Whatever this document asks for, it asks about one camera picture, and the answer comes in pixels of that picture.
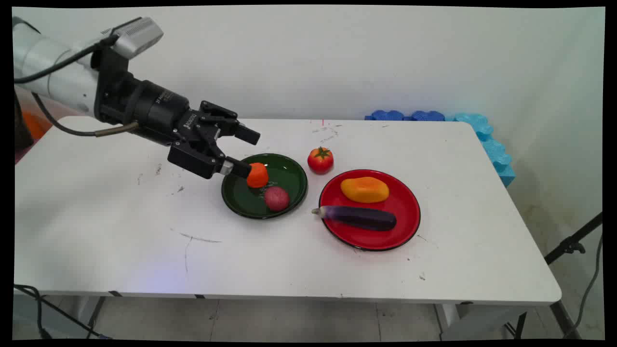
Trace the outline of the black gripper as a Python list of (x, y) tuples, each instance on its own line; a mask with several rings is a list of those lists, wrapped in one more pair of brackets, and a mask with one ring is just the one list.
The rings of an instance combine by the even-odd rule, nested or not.
[(213, 130), (213, 137), (233, 136), (256, 145), (260, 133), (238, 121), (238, 114), (208, 101), (191, 108), (189, 100), (128, 72), (128, 59), (111, 48), (94, 53), (98, 82), (94, 116), (111, 125), (136, 123), (132, 134), (170, 146), (167, 160), (205, 179), (214, 174), (246, 179), (253, 167), (225, 155), (216, 140), (205, 140), (200, 131)]

